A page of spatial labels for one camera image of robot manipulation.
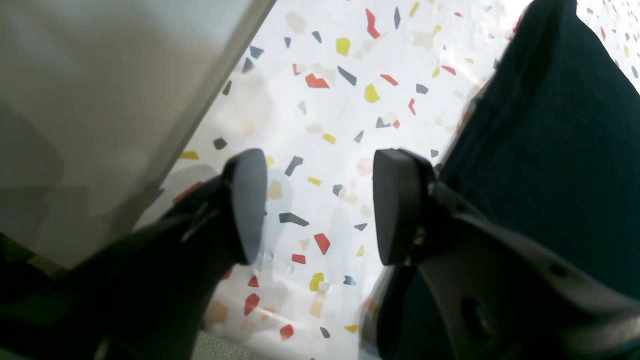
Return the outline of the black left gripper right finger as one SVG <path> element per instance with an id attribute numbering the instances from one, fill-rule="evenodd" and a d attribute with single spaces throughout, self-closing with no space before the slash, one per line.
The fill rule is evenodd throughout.
<path id="1" fill-rule="evenodd" d="M 492 223 L 405 149 L 375 151 L 377 248 L 434 296 L 458 360 L 637 360 L 639 302 Z"/>

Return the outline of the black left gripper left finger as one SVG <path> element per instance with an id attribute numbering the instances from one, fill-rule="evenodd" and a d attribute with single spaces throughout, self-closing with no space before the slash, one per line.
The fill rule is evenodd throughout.
<path id="1" fill-rule="evenodd" d="M 1 358 L 189 360 L 218 283 L 258 256 L 267 182 L 265 153 L 238 153 L 156 222 L 3 303 Z"/>

